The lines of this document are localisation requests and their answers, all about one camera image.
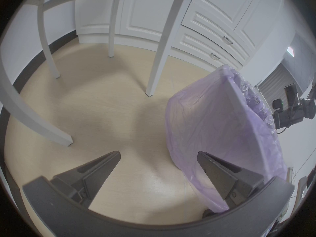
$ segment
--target black camera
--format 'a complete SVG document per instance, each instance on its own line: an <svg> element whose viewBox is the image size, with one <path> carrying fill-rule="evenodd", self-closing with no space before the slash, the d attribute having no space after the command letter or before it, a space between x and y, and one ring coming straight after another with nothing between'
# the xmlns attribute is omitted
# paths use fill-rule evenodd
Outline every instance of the black camera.
<svg viewBox="0 0 316 237"><path fill-rule="evenodd" d="M288 108L283 110L283 102L281 99L276 99L272 103L273 119L276 129L285 127L303 121L304 117L313 119L316 114L315 93L316 83L313 82L313 87L308 94L307 99L300 99L297 93L296 85L292 84L284 88L288 101Z"/></svg>

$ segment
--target white wooden leg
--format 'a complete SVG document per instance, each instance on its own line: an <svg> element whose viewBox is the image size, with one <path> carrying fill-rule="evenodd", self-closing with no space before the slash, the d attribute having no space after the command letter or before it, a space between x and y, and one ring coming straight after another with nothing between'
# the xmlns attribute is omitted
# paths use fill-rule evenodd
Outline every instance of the white wooden leg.
<svg viewBox="0 0 316 237"><path fill-rule="evenodd" d="M114 56L114 34L115 34L115 23L116 16L118 13L119 0L113 0L110 27L109 27L109 57Z"/></svg>
<svg viewBox="0 0 316 237"><path fill-rule="evenodd" d="M39 39L42 44L43 52L46 57L48 67L53 77L58 78L60 77L60 73L58 72L55 62L53 60L53 56L49 49L49 45L45 34L43 2L44 0L42 0L37 7L37 26L39 30Z"/></svg>
<svg viewBox="0 0 316 237"><path fill-rule="evenodd" d="M20 97L10 83L0 59L0 101L17 120L28 128L59 144L69 146L73 143L70 135L42 119Z"/></svg>
<svg viewBox="0 0 316 237"><path fill-rule="evenodd" d="M151 69L146 94L152 96L156 90L162 69L166 63L171 45L192 0L174 0L163 29L154 64Z"/></svg>

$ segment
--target crumpled plastic bag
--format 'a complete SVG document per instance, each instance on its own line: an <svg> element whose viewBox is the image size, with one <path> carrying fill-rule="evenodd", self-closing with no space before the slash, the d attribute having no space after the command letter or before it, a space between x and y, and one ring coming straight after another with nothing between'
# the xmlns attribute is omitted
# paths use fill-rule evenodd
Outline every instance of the crumpled plastic bag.
<svg viewBox="0 0 316 237"><path fill-rule="evenodd" d="M168 101L167 147L202 202L214 212L228 208L197 162L199 151L272 177L287 167L272 113L240 73L228 65L185 87Z"/></svg>

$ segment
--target door handle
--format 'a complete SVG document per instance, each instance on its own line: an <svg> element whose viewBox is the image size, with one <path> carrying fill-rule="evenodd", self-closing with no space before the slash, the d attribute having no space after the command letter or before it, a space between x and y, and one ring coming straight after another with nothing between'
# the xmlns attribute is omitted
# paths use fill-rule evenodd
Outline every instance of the door handle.
<svg viewBox="0 0 316 237"><path fill-rule="evenodd" d="M214 60L220 60L221 59L214 53L211 53L210 57L213 58Z"/></svg>
<svg viewBox="0 0 316 237"><path fill-rule="evenodd" d="M227 38L226 36L224 36L223 38L224 38L225 40L227 40L230 45L232 44L232 41L231 41L229 38Z"/></svg>

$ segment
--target purple plastic bag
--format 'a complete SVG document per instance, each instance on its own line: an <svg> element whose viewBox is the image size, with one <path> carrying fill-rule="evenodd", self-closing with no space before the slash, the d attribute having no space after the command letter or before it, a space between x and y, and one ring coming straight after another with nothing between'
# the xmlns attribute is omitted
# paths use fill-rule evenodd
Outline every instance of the purple plastic bag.
<svg viewBox="0 0 316 237"><path fill-rule="evenodd" d="M287 167L270 109L228 65L171 97L165 125L173 162L214 212L228 206L197 162L199 151L258 172L264 183L273 176L286 179Z"/></svg>

